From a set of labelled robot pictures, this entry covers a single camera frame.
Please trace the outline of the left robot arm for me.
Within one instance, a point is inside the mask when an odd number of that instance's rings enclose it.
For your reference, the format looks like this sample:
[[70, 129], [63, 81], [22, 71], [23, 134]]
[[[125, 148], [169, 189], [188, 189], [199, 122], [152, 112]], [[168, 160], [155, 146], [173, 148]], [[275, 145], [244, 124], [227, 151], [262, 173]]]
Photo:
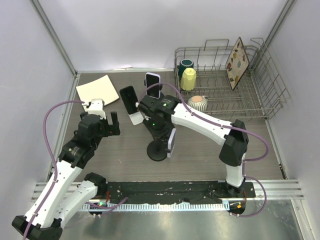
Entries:
[[67, 222], [88, 200], [102, 199], [108, 189], [107, 180], [88, 173], [77, 190], [69, 197], [66, 193], [75, 178], [95, 155], [102, 138], [120, 135], [118, 114], [111, 113], [109, 124], [105, 114], [80, 115], [78, 129], [61, 149], [54, 173], [40, 196], [25, 215], [18, 215], [12, 226], [24, 240], [58, 240]]

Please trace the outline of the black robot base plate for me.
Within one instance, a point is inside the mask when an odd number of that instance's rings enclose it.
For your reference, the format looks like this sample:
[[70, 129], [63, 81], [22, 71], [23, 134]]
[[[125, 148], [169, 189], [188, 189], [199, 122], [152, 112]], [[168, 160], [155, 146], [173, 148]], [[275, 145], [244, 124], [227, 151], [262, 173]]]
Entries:
[[222, 199], [255, 198], [252, 182], [245, 182], [239, 190], [223, 181], [109, 181], [103, 192], [92, 199], [109, 200], [118, 204], [127, 198], [126, 204], [172, 205], [215, 204]]

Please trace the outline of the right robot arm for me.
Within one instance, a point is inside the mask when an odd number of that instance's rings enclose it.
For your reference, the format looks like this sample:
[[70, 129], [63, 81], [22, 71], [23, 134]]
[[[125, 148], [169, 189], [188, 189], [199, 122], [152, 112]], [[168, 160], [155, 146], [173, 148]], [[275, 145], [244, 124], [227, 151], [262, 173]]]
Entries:
[[243, 176], [243, 161], [249, 138], [242, 121], [229, 122], [214, 118], [171, 95], [158, 99], [145, 95], [135, 106], [144, 114], [143, 124], [153, 138], [146, 150], [151, 160], [160, 162], [171, 157], [176, 136], [175, 126], [186, 127], [221, 146], [218, 157], [226, 166], [226, 193], [236, 198], [244, 192], [246, 179]]

